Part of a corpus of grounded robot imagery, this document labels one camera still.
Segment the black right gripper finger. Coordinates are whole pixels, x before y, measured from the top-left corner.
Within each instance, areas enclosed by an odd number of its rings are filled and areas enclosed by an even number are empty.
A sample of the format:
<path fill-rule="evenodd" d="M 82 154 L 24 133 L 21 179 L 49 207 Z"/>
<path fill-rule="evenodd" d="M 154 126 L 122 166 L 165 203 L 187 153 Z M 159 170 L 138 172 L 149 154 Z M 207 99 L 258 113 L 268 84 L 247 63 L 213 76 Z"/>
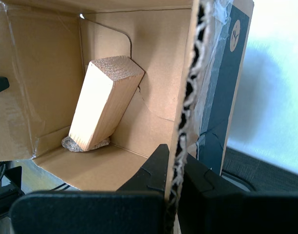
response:
<path fill-rule="evenodd" d="M 178 207 L 184 234 L 298 234 L 298 192 L 247 192 L 191 155 Z"/>
<path fill-rule="evenodd" d="M 115 192 L 40 191 L 11 207 L 17 234 L 161 234 L 169 149 L 160 144 Z"/>

